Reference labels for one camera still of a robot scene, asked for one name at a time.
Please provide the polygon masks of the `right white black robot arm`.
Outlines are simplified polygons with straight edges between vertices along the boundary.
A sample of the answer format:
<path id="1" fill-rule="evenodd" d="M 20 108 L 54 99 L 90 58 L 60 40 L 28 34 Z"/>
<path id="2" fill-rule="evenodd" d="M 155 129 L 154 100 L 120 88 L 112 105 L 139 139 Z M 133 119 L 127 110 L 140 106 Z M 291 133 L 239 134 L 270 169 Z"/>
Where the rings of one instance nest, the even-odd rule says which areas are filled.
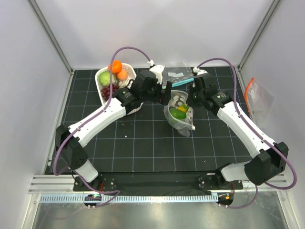
<path id="1" fill-rule="evenodd" d="M 265 135 L 244 113 L 239 104 L 235 104 L 228 91 L 219 91 L 213 77 L 200 70 L 189 86 L 187 104 L 204 107 L 225 122 L 251 156 L 248 162 L 227 164 L 217 169 L 215 184 L 220 189 L 231 185 L 232 181 L 249 180 L 259 186 L 285 170 L 286 162 L 277 154 L 280 151 L 288 155 L 288 146 L 284 142 L 276 143 Z"/>

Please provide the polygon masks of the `green toy bell pepper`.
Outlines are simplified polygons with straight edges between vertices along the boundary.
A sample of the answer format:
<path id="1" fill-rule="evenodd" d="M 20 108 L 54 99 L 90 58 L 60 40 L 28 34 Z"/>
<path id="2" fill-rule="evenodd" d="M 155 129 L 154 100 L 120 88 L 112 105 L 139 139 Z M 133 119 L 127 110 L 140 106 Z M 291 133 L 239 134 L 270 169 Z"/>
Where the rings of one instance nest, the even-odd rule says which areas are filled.
<path id="1" fill-rule="evenodd" d="M 178 110 L 177 108 L 171 108 L 170 109 L 170 114 L 172 115 L 173 118 L 183 120 L 186 118 L 186 113 Z"/>

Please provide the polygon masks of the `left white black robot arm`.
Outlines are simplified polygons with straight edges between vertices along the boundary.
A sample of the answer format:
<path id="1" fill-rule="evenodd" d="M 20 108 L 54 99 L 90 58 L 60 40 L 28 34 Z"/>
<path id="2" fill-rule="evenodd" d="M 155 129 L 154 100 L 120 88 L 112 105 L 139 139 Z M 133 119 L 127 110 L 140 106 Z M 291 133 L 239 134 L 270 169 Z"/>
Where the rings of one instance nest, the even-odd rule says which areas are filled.
<path id="1" fill-rule="evenodd" d="M 90 191 L 99 189 L 101 179 L 88 160 L 84 147 L 101 130 L 140 108 L 144 102 L 167 105 L 171 99 L 172 83 L 167 82 L 165 90 L 162 89 L 164 69 L 162 65 L 155 65 L 149 70 L 140 71 L 135 79 L 130 80 L 126 87 L 118 89 L 106 104 L 93 113 L 69 127 L 57 127 L 55 157 L 61 156 L 67 166 L 83 178 L 84 185 Z"/>

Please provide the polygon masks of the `yellow green toy mango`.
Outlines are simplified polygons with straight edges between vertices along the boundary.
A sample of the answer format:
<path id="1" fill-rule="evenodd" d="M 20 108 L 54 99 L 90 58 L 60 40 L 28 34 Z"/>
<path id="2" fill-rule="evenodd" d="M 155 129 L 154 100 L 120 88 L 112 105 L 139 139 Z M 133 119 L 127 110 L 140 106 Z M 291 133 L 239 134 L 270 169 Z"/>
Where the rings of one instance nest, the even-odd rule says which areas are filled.
<path id="1" fill-rule="evenodd" d="M 183 105 L 179 106 L 177 109 L 184 113 L 187 113 L 189 107 L 183 104 Z"/>

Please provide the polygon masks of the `clear white-dotted zip bag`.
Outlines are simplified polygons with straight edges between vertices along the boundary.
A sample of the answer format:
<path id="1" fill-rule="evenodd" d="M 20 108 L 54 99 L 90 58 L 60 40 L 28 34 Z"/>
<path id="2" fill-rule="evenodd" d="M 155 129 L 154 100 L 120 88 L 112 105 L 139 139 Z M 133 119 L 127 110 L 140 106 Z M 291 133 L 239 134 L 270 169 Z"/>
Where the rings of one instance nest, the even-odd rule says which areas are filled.
<path id="1" fill-rule="evenodd" d="M 196 129 L 193 124 L 193 109 L 187 105 L 188 94 L 184 91 L 172 90 L 171 99 L 164 107 L 163 112 L 168 123 L 185 137 Z"/>

